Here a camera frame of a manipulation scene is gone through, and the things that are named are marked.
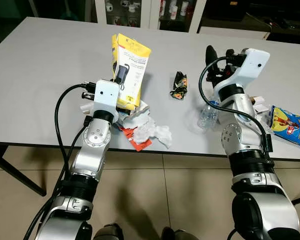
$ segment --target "white tabletop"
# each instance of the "white tabletop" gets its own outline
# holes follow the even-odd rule
[[[111,36],[122,33],[152,49],[142,82],[141,98],[158,125],[168,125],[172,147],[156,139],[149,151],[224,155],[220,132],[203,134],[196,126],[203,107],[198,80],[205,51],[213,45],[218,56],[255,48],[270,53],[263,72],[246,93],[263,96],[269,104],[300,114],[300,45],[264,40],[149,30],[96,23],[26,18],[0,44],[0,143],[58,145],[54,110],[60,94],[83,81],[111,78]],[[188,76],[184,100],[169,92],[177,71]],[[207,89],[211,84],[206,82]],[[59,112],[62,139],[69,146],[81,128],[82,91],[65,98]],[[272,138],[273,158],[300,159],[300,147]],[[110,148],[132,150],[126,137],[113,131]]]

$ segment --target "white tissue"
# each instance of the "white tissue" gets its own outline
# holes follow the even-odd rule
[[[270,108],[268,106],[263,105],[263,104],[253,105],[253,108],[254,108],[254,110],[256,110],[256,112],[258,114],[270,110]]]
[[[149,114],[150,110],[148,109],[145,112],[141,112],[135,116],[126,117],[122,122],[122,126],[125,129],[135,129],[136,127],[140,127],[149,121]]]
[[[149,121],[146,124],[137,127],[133,131],[133,140],[137,144],[141,144],[153,137],[157,138],[167,148],[170,148],[172,145],[172,134],[169,127],[156,126],[155,120],[151,117],[149,117]]]

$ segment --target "crumpled paper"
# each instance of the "crumpled paper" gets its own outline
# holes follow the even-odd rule
[[[155,120],[149,117],[146,124],[139,126],[133,131],[133,140],[137,144],[141,144],[149,138],[157,138],[163,143],[166,148],[170,148],[172,145],[172,134],[168,126],[156,126]]]

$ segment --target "chip bag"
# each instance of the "chip bag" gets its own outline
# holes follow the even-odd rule
[[[269,112],[269,120],[269,126],[275,135],[300,145],[299,115],[272,106]]]

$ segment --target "snack wrapper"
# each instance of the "snack wrapper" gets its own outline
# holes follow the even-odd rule
[[[174,78],[173,91],[170,92],[171,97],[178,100],[184,99],[188,91],[187,86],[188,86],[187,75],[184,75],[182,72],[177,71]]]
[[[130,128],[123,128],[123,127],[119,127],[119,129],[121,131],[123,131],[125,137],[129,140],[129,142],[132,144],[132,146],[134,147],[134,149],[137,152],[140,152],[142,149],[148,147],[149,145],[152,144],[152,141],[150,139],[146,140],[145,142],[142,142],[140,144],[137,144],[134,141],[134,129],[130,129]]]
[[[292,143],[300,145],[300,116],[277,106],[269,112],[269,126],[273,133]]]

